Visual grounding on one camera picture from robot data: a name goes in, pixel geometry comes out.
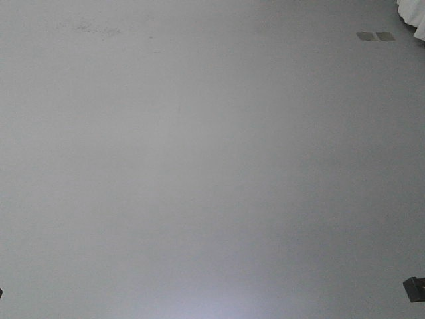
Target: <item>white fabric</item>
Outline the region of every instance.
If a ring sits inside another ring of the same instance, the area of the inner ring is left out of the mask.
[[[397,0],[397,4],[404,21],[417,28],[413,36],[425,41],[425,0]]]

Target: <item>concrete floor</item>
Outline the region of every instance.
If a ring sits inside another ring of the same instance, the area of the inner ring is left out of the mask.
[[[0,317],[424,316],[425,48],[394,1],[0,14]]]

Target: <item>stain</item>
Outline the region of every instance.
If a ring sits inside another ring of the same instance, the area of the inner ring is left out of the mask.
[[[77,32],[90,33],[92,35],[98,34],[102,37],[113,37],[121,33],[121,30],[117,27],[102,27],[101,25],[95,25],[86,19],[74,25],[73,29]]]

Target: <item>small tile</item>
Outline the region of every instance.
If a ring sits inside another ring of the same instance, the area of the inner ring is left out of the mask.
[[[372,32],[357,32],[357,36],[362,41],[377,41]]]
[[[377,37],[381,41],[394,41],[395,38],[391,34],[391,32],[377,32]]]

